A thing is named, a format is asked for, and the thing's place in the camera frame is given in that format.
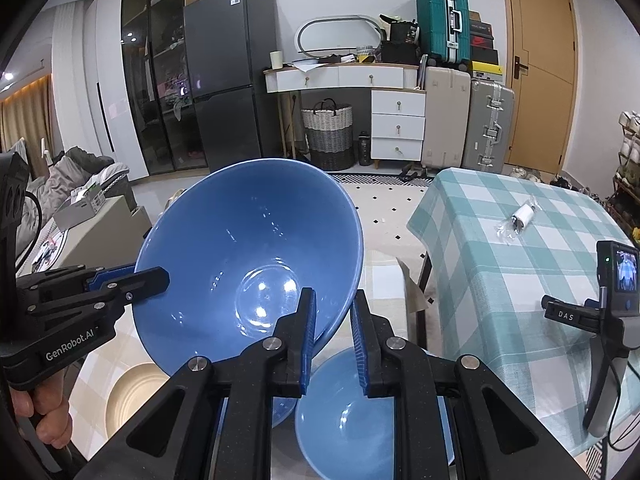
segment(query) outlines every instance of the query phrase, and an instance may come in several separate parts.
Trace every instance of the blue bowl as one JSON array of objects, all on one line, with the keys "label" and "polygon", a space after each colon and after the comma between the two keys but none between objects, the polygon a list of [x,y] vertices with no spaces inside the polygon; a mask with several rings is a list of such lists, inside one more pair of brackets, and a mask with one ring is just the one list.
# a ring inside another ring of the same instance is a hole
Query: blue bowl
[{"label": "blue bowl", "polygon": [[[187,190],[149,232],[136,271],[164,267],[164,294],[133,309],[151,358],[173,375],[191,357],[237,356],[318,301],[314,355],[347,313],[362,271],[362,228],[344,189],[318,168],[281,158],[241,162]],[[274,424],[295,399],[274,400]]]},{"label": "blue bowl", "polygon": [[[438,404],[451,464],[453,442],[442,397]],[[298,445],[324,480],[393,480],[394,429],[394,400],[364,396],[353,348],[320,365],[296,408]]]}]

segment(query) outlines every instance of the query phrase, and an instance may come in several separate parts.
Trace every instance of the teal and white checkered tablecloth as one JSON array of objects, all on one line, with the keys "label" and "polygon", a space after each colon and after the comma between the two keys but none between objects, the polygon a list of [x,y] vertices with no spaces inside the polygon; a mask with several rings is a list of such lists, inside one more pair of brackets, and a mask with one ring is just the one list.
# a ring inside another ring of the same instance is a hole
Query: teal and white checkered tablecloth
[{"label": "teal and white checkered tablecloth", "polygon": [[[540,204],[522,237],[501,242],[496,226],[530,197]],[[628,238],[586,195],[508,176],[441,171],[407,224],[433,263],[443,357],[478,356],[572,455],[596,439],[582,428],[589,394],[589,333],[545,319],[549,294],[598,298],[596,241]],[[638,354],[629,361],[640,369]],[[627,371],[615,424],[640,407]]]}]

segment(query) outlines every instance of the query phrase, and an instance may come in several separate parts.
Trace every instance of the beige suitcase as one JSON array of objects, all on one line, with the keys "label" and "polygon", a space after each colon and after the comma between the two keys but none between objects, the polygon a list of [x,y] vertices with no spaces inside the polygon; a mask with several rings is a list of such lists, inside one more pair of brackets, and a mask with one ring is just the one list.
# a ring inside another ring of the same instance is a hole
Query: beige suitcase
[{"label": "beige suitcase", "polygon": [[426,71],[427,101],[420,163],[424,168],[459,168],[465,148],[471,76],[436,66],[427,67]]}]

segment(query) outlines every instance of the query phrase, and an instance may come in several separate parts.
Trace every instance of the door frame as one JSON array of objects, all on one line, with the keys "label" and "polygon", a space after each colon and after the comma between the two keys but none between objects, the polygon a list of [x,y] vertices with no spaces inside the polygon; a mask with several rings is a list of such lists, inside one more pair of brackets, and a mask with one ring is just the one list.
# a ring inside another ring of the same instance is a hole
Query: door frame
[{"label": "door frame", "polygon": [[[562,170],[562,164],[566,159],[566,149],[569,144],[569,137],[571,136],[571,130],[574,126],[574,113],[575,102],[578,91],[578,50],[580,48],[578,41],[578,25],[575,19],[575,3],[574,0],[569,0],[571,4],[571,16],[574,21],[574,38],[575,38],[575,51],[574,51],[574,95],[572,96],[571,113],[569,115],[569,123],[567,125],[566,133],[564,134],[564,142],[562,143],[562,155],[556,169],[556,174]],[[513,11],[511,10],[511,0],[504,0],[504,7],[507,14],[507,64],[505,72],[505,85],[507,88],[513,87]],[[515,96],[514,110],[518,110],[520,103],[520,95]],[[508,158],[511,156],[511,147],[513,146],[513,140],[516,129],[516,121],[511,121],[511,128],[509,130],[509,144],[507,154],[505,156],[505,164],[508,164]]]}]

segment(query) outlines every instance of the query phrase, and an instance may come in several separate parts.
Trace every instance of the green suitcase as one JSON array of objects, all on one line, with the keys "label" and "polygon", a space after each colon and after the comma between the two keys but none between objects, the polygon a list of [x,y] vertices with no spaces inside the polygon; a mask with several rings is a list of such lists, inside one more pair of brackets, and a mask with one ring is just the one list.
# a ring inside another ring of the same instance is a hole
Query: green suitcase
[{"label": "green suitcase", "polygon": [[456,65],[466,71],[471,59],[468,0],[416,0],[420,46],[429,65]]}]

